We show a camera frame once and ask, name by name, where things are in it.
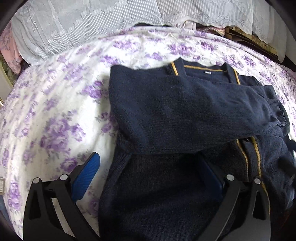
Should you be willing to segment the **navy knit cardigan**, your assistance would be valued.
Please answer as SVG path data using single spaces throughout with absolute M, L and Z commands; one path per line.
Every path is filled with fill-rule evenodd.
M 177 59 L 113 66 L 109 100 L 118 135 L 99 201 L 102 240 L 199 240 L 223 200 L 203 162 L 244 183 L 262 178 L 270 240 L 295 240 L 290 122 L 271 85 Z

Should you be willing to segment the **purple floral bed sheet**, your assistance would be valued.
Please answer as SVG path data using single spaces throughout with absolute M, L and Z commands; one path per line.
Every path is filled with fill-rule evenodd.
M 241 75 L 272 85 L 295 137 L 295 72 L 252 49 L 212 34 L 166 27 L 135 27 L 95 38 L 27 68 L 1 108 L 3 200 L 17 235 L 23 234 L 32 180 L 55 180 L 93 152 L 100 155 L 101 166 L 78 207 L 98 228 L 98 201 L 116 139 L 108 100 L 110 68 L 157 68 L 178 58 L 207 67 L 227 63 Z

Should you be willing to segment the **pink floral blanket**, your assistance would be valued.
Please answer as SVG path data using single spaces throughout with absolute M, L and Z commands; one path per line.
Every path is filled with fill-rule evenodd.
M 15 74 L 20 74 L 23 58 L 18 51 L 13 37 L 11 22 L 6 25 L 5 29 L 1 33 L 1 54 L 11 70 Z

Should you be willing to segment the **white lace cover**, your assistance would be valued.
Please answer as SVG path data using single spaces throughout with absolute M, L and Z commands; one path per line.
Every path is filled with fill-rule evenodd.
M 185 21 L 238 27 L 285 58 L 287 26 L 265 1 L 27 1 L 11 30 L 20 55 L 32 64 L 139 23 L 175 27 Z

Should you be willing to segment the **dark wooden headboard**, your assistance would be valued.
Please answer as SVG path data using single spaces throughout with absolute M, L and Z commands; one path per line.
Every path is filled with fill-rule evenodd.
M 246 34 L 238 27 L 226 27 L 224 37 L 246 46 L 295 72 L 295 64 L 287 56 L 285 56 L 284 60 L 280 62 L 278 60 L 278 53 L 276 49 L 274 49 L 271 45 L 261 41 L 256 35 Z

